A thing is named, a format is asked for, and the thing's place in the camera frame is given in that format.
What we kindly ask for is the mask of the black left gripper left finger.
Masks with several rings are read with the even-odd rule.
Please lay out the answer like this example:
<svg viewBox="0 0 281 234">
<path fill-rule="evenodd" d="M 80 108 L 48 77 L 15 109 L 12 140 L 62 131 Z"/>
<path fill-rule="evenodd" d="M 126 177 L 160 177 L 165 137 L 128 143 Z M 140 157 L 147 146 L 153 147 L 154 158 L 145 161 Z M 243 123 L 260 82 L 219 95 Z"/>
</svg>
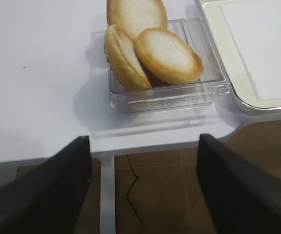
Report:
<svg viewBox="0 0 281 234">
<path fill-rule="evenodd" d="M 71 234 L 92 176 L 79 136 L 30 173 L 0 187 L 0 234 Z"/>
</svg>

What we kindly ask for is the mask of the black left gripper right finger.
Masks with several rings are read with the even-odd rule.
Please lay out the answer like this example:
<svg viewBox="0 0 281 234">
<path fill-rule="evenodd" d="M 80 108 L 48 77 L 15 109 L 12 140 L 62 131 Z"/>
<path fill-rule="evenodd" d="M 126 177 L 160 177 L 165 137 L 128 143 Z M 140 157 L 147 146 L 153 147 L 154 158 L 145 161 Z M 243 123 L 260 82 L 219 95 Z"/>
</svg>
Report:
<svg viewBox="0 0 281 234">
<path fill-rule="evenodd" d="M 281 234 L 281 179 L 210 134 L 198 143 L 197 176 L 219 234 Z"/>
</svg>

